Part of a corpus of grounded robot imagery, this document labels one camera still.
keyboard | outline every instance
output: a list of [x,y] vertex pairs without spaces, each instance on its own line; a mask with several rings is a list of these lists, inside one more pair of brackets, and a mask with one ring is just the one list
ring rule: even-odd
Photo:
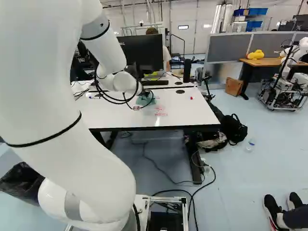
[[168,85],[168,80],[145,80],[141,81],[143,86],[157,86],[157,85]]

black cylinder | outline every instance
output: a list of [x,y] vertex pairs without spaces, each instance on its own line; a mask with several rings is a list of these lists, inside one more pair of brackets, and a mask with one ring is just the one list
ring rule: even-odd
[[184,83],[190,82],[191,68],[192,68],[192,61],[190,59],[185,59],[185,61],[184,61],[184,75],[183,75],[183,82]]

window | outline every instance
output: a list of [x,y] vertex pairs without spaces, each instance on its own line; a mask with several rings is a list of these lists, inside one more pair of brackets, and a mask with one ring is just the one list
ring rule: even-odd
[[182,26],[178,26],[179,30],[187,30],[188,29],[188,25],[182,25]]
[[210,28],[210,27],[212,27],[212,25],[210,25],[210,24],[203,24],[203,28]]

yellow stuffed toy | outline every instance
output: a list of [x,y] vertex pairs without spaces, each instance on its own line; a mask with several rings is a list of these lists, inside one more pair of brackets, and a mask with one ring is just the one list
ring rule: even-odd
[[251,52],[247,55],[247,59],[257,60],[262,58],[264,58],[264,53],[262,50],[256,50],[255,52]]

desk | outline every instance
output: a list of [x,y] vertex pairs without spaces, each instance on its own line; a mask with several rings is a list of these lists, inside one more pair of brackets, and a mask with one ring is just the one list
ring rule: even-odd
[[[175,76],[172,75],[166,75],[161,77],[159,80],[168,80],[169,83],[168,85],[152,85],[152,86],[143,86],[145,89],[170,89],[170,88],[192,88],[194,87],[194,84],[189,82],[189,83],[183,83],[183,79],[178,79]],[[95,86],[90,86],[89,87],[89,92],[97,92],[97,89]]]
[[263,58],[259,60],[250,60],[250,59],[239,59],[241,62],[243,62],[242,67],[242,74],[240,76],[240,80],[244,82],[242,87],[242,93],[240,94],[245,100],[248,100],[248,96],[245,95],[245,91],[247,89],[248,83],[252,78],[252,74],[254,69],[256,68],[271,68],[271,71],[273,74],[276,73],[276,68],[272,69],[273,67],[279,67],[281,65],[281,59],[280,58]]
[[[94,137],[107,148],[110,148],[113,141],[107,145],[100,135],[101,131],[113,132],[112,139],[115,139],[118,131],[182,129],[187,134],[190,131],[213,131],[220,127],[220,122],[197,88],[185,88],[183,94],[177,94],[176,90],[178,89],[152,90],[154,95],[159,97],[156,105],[149,105],[139,111],[129,109],[126,104],[116,105],[104,99],[90,99],[89,96],[95,95],[95,92],[86,93],[76,103],[85,124]],[[108,94],[118,99],[123,98],[120,92]],[[134,97],[129,104],[134,106],[136,99],[137,97]],[[157,111],[167,115],[155,115]],[[201,182],[203,168],[193,164],[201,164],[196,143],[190,141],[186,147],[192,179]]]
[[290,71],[286,78],[286,80],[288,81],[290,81],[293,78],[295,73],[304,73],[304,74],[308,73],[308,64],[304,62],[297,63],[297,64],[290,64],[288,65],[288,67],[290,68]]

